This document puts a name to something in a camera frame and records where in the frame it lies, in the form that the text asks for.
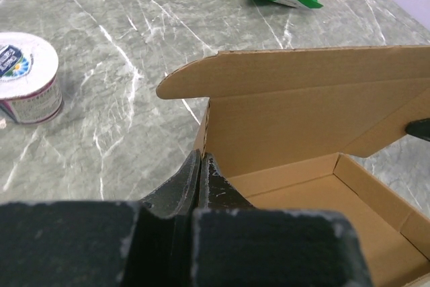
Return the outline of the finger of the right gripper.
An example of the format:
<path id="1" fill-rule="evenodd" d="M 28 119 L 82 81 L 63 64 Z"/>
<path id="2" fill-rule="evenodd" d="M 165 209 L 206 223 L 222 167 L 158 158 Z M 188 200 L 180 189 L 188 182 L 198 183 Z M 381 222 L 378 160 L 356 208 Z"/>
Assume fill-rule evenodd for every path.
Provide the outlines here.
<path id="1" fill-rule="evenodd" d="M 415 138 L 430 141 L 430 118 L 409 122 L 405 127 L 405 132 Z"/>

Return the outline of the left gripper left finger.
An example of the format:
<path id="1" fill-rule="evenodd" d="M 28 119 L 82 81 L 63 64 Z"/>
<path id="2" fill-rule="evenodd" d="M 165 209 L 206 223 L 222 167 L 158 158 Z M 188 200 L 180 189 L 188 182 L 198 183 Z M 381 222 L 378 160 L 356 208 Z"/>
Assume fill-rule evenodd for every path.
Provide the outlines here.
<path id="1" fill-rule="evenodd" d="M 1 205 L 2 286 L 185 286 L 202 159 L 138 201 Z"/>

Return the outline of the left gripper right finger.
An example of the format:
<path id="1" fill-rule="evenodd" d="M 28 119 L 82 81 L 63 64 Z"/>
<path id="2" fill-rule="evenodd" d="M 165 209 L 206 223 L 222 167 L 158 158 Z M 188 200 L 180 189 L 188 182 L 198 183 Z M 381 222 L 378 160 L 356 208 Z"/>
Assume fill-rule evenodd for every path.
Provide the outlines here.
<path id="1" fill-rule="evenodd" d="M 332 210 L 262 210 L 202 161 L 192 286 L 371 286 L 357 232 Z"/>

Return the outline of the brown cardboard box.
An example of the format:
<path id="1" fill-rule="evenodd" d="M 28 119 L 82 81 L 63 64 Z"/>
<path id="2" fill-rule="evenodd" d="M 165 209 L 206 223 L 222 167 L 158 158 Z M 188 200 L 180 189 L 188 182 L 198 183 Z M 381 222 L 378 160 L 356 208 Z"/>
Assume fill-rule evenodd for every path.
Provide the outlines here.
<path id="1" fill-rule="evenodd" d="M 225 51 L 157 87 L 205 97 L 195 148 L 258 208 L 342 212 L 377 286 L 429 281 L 429 220 L 358 165 L 429 117 L 429 47 Z"/>

